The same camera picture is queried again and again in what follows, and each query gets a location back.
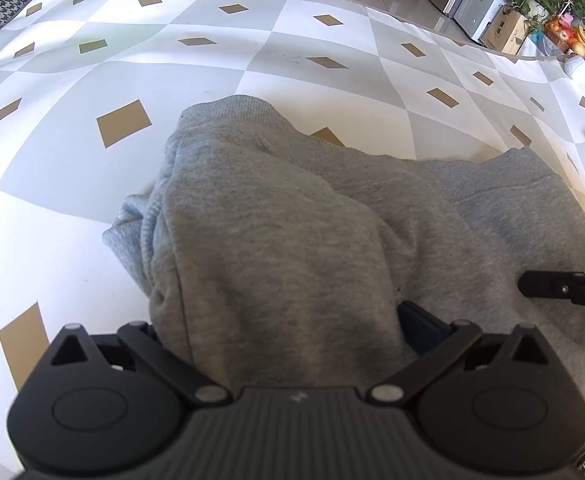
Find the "grey hoodie green face print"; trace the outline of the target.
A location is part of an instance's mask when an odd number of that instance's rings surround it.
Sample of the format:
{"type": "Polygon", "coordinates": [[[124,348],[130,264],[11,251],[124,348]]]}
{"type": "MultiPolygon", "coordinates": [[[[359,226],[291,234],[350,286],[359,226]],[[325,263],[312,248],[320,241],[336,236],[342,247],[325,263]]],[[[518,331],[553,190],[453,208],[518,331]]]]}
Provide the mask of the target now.
{"type": "Polygon", "coordinates": [[[413,362],[413,301],[489,333],[536,325],[585,395],[585,310],[527,270],[585,272],[585,213],[527,148],[401,160],[295,130],[230,96],[181,114],[154,188],[104,235],[166,349],[222,385],[369,388],[413,362]]]}

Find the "white grey diamond tablecloth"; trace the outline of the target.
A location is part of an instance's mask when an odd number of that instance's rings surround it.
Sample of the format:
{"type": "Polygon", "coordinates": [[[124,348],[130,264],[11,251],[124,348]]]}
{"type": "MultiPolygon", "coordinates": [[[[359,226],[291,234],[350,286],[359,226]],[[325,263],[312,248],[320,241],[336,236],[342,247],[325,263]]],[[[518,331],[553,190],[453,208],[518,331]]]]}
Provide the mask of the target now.
{"type": "Polygon", "coordinates": [[[58,330],[111,333],[147,300],[102,241],[152,185],[181,111],[234,93],[399,158],[531,146],[585,210],[585,78],[349,0],[31,0],[0,30],[0,479],[5,429],[58,330]]]}

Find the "fruit plate with bananas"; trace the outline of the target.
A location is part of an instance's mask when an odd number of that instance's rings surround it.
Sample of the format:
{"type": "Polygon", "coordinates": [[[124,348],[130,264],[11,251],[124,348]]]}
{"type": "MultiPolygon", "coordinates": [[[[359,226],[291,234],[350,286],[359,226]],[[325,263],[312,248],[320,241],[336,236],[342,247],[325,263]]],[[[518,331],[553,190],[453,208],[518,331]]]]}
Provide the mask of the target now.
{"type": "Polygon", "coordinates": [[[576,55],[585,56],[585,30],[581,24],[573,24],[573,16],[569,13],[554,16],[544,25],[545,35],[563,53],[572,51],[576,55]]]}

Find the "cardboard box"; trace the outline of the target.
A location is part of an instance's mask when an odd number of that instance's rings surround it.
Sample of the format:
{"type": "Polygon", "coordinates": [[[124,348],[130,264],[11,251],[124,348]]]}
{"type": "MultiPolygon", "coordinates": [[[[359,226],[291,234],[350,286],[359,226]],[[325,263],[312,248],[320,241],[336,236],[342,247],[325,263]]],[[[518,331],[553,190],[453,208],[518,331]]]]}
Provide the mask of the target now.
{"type": "Polygon", "coordinates": [[[483,32],[483,46],[508,55],[516,55],[527,36],[527,19],[504,4],[483,32]]]}

